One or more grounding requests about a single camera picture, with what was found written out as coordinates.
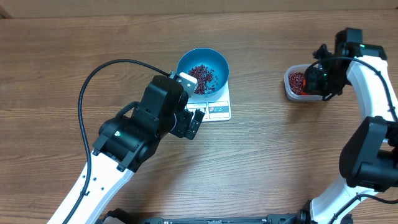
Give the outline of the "red plastic measuring scoop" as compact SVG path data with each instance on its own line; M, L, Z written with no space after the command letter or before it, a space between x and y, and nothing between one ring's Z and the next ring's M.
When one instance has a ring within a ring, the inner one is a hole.
M304 78L303 79L303 84L302 84L302 90L300 92L301 95L310 95L310 90L308 89L309 81Z

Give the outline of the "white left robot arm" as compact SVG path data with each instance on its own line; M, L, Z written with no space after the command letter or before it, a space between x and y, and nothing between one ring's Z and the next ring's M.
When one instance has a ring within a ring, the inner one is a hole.
M95 223L109 201L157 150L168 133L192 140L204 112L186 109L198 80L186 73L155 76L141 102L132 102L100 127L90 164L50 223Z

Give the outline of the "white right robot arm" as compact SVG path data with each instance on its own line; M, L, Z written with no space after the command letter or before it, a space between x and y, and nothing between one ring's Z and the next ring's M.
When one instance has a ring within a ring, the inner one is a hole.
M387 55L380 45L365 44L360 29L335 35L335 49L313 53L304 72L303 90L328 101L353 87L362 122L341 151L340 176L299 211L296 223L352 223L350 211L370 198L395 205L378 193L397 187L397 97L388 76Z

